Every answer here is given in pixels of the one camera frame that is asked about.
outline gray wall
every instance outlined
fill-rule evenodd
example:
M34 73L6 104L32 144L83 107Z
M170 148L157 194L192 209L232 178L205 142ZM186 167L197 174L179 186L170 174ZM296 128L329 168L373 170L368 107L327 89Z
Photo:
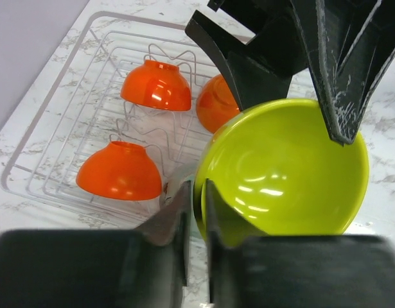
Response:
M0 0L0 129L89 0Z

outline yellow-green bowl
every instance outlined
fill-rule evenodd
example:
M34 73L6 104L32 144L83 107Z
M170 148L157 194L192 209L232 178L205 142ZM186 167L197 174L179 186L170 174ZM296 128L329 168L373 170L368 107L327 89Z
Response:
M329 139L317 101L281 99L237 115L206 146L193 191L203 238L206 178L267 234L342 234L363 202L369 161L361 133L352 145Z

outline countertop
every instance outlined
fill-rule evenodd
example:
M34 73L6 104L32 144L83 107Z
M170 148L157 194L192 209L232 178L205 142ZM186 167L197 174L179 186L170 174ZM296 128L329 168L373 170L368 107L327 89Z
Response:
M192 3L185 0L91 0L1 130L0 175L93 13L106 10L186 24L196 9L213 17L232 33L248 34L223 12L212 12L205 0ZM379 234L388 238L395 248L395 59L371 98L361 131L369 150L370 182L362 208L347 232ZM0 232L14 228L114 227L96 217L88 218L21 198L0 187ZM202 307L207 301L206 251L201 242L193 243L185 304L186 307Z

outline dish rack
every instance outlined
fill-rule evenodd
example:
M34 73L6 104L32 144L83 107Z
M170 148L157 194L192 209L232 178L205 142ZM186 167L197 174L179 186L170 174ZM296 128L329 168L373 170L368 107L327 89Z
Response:
M125 76L145 59L179 66L191 87L190 111L155 110L120 98ZM145 146L163 182L176 167L197 161L211 134L196 117L195 99L218 73L183 26L119 13L94 14L7 163L3 189L117 227L140 224L159 210L158 198L118 201L95 196L76 185L79 167L114 140ZM294 83L294 96L307 96L298 90L312 89L308 83L306 88Z

